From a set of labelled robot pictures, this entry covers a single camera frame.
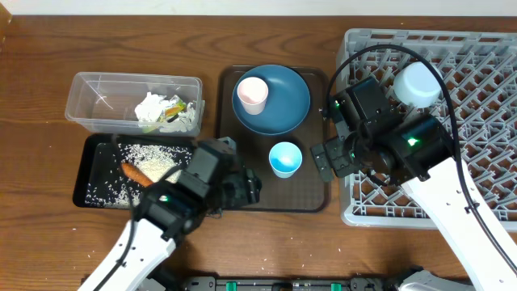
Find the light blue cup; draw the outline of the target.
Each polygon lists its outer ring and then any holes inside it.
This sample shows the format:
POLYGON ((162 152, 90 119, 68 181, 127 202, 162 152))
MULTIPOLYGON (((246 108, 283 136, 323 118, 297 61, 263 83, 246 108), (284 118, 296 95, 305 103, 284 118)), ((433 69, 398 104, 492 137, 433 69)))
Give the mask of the light blue cup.
POLYGON ((287 179, 301 167, 303 156, 297 145, 282 141, 270 149, 268 161, 277 177, 287 179))

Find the pile of white rice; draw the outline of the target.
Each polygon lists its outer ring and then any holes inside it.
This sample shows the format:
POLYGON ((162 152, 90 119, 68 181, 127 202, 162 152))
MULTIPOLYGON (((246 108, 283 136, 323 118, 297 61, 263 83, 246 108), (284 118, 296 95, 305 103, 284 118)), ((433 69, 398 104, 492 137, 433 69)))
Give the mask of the pile of white rice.
POLYGON ((119 148, 118 154, 110 143, 101 143, 95 149, 86 184, 87 207, 126 209, 128 196, 135 206, 139 204, 145 188, 120 174, 120 162, 132 164, 156 183, 170 168, 185 167, 192 156, 192 150, 182 146, 120 144, 119 148))

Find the white paper napkin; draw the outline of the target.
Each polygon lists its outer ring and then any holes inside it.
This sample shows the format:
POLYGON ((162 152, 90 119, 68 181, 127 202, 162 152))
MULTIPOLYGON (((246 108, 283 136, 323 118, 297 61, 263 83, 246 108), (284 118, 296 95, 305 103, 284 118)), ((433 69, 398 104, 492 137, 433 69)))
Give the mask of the white paper napkin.
POLYGON ((196 107, 197 102, 190 102, 187 104, 186 109, 178 114, 177 121, 183 132, 186 132, 193 128, 196 107))

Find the light blue bowl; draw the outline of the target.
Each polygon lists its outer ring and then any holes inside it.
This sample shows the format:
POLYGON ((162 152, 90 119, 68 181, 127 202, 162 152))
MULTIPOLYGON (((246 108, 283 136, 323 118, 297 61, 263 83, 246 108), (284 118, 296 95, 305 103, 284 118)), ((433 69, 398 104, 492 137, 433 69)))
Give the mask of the light blue bowl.
POLYGON ((393 91, 398 101, 414 108, 430 107, 441 94, 438 81, 422 62, 403 69, 393 81, 393 91))

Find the yellow green snack wrapper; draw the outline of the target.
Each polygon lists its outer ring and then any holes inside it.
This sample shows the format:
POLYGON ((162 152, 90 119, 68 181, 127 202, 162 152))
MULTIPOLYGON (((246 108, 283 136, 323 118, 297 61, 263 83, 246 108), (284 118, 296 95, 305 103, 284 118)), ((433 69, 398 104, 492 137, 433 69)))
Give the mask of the yellow green snack wrapper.
POLYGON ((180 112, 185 112, 186 109, 187 104, 180 97, 174 95, 167 100, 167 104, 158 121, 171 123, 173 120, 178 118, 180 112))

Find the orange carrot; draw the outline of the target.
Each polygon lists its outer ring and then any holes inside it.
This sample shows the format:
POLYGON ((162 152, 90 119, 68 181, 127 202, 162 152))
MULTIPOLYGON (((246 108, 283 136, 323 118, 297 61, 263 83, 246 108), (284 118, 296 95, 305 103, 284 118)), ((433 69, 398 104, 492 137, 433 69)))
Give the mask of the orange carrot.
POLYGON ((122 172, 128 177, 130 180, 135 181, 143 187, 148 187, 153 184, 153 181, 147 177, 143 172, 141 172, 138 168, 133 166, 132 164, 123 162, 121 164, 122 172))

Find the pink cup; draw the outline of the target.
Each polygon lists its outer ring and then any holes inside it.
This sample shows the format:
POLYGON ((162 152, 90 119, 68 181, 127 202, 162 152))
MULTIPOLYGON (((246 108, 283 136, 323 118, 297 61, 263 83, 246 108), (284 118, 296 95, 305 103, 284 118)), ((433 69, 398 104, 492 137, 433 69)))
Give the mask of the pink cup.
POLYGON ((244 78, 237 85, 237 97, 250 115, 258 115, 264 110, 268 93, 268 86, 261 78, 244 78))

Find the white tissue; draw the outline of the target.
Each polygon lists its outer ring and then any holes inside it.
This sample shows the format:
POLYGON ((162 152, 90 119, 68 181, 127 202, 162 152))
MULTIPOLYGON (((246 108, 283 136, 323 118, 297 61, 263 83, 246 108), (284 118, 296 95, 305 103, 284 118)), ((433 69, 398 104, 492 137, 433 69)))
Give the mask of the white tissue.
POLYGON ((156 122, 167 105, 165 96, 149 91, 144 100, 135 107, 134 112, 140 122, 156 122))

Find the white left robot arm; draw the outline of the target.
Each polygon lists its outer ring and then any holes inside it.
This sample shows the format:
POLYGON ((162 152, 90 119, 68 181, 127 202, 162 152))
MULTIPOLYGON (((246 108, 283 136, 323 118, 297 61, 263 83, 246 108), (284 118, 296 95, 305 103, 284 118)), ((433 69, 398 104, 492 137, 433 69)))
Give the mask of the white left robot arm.
POLYGON ((163 180, 148 186, 140 204, 130 208, 130 220, 116 244, 80 290, 137 289, 205 217, 257 203, 261 188, 258 176, 245 168, 215 183, 184 171, 176 183, 163 180))

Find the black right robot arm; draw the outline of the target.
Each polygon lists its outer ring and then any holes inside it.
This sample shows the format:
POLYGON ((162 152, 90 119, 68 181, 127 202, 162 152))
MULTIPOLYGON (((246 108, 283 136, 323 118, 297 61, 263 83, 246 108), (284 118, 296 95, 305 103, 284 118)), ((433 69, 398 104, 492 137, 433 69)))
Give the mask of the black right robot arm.
POLYGON ((433 116, 400 124, 358 123, 348 137, 311 147, 325 182, 366 170, 381 186, 400 186, 433 221, 476 290, 516 288, 516 244, 484 202, 456 140, 433 116))

